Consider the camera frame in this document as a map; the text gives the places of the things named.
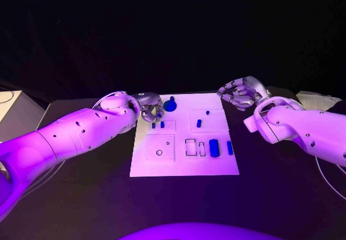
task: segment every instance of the black curtain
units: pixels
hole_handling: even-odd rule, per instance
[[[2,8],[0,85],[33,97],[267,86],[346,98],[346,2],[110,4],[25,1]]]

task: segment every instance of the blue block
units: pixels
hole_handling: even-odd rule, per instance
[[[209,149],[211,149],[211,157],[216,158],[221,156],[219,151],[219,142],[216,139],[209,140]]]
[[[201,128],[201,124],[202,124],[202,120],[199,119],[199,120],[196,121],[196,127],[198,127],[198,128]]]
[[[228,147],[228,153],[229,153],[229,155],[232,155],[234,154],[234,149],[232,149],[231,141],[226,141],[226,147]]]

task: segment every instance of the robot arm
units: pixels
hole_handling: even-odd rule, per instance
[[[228,88],[235,88],[234,95],[225,93]],[[257,105],[254,115],[244,123],[251,132],[260,132],[267,142],[291,140],[309,154],[346,167],[345,115],[306,110],[293,99],[274,97],[252,76],[234,80],[216,94],[241,111]]]
[[[36,177],[66,159],[84,154],[117,134],[126,133],[140,116],[153,122],[163,116],[163,102],[154,93],[108,94],[92,108],[84,108],[48,126],[0,144],[0,221],[12,211]]]

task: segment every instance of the black table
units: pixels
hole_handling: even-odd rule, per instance
[[[297,99],[288,90],[268,89]],[[55,101],[39,127],[95,102]],[[270,144],[250,133],[244,119],[254,108],[241,112],[222,104],[239,175],[130,177],[133,128],[66,161],[0,223],[0,239],[114,240],[180,222],[232,225],[284,239],[346,238],[346,201],[327,186],[314,157],[294,142]],[[322,167],[336,168],[324,161]]]

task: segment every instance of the white board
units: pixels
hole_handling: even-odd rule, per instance
[[[176,110],[163,113],[164,128],[160,122],[153,128],[151,122],[139,118],[130,177],[239,175],[235,151],[232,155],[228,151],[231,137],[221,98],[215,93],[175,94],[160,95],[162,101],[170,96]],[[193,149],[193,141],[186,145],[190,139],[196,156],[186,156],[188,148]],[[219,157],[211,157],[211,139],[218,140]]]

